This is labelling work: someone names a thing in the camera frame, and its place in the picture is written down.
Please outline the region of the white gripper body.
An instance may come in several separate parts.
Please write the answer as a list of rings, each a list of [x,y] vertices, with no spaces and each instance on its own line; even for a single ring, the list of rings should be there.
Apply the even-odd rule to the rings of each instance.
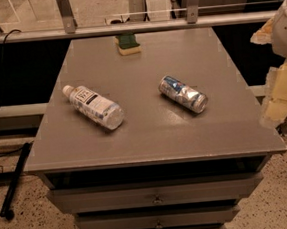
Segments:
[[[287,0],[277,10],[272,29],[272,51],[287,58]]]

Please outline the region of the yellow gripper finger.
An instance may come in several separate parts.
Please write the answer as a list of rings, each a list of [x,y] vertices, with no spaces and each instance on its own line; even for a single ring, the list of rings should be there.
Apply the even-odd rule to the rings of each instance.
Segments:
[[[259,121],[266,128],[276,128],[287,117],[287,59],[279,68],[269,68],[265,86]]]
[[[265,22],[265,24],[259,28],[252,37],[250,38],[250,41],[253,44],[260,44],[260,45],[266,45],[267,43],[272,43],[272,33],[273,33],[273,22],[274,18],[270,18],[268,21]]]

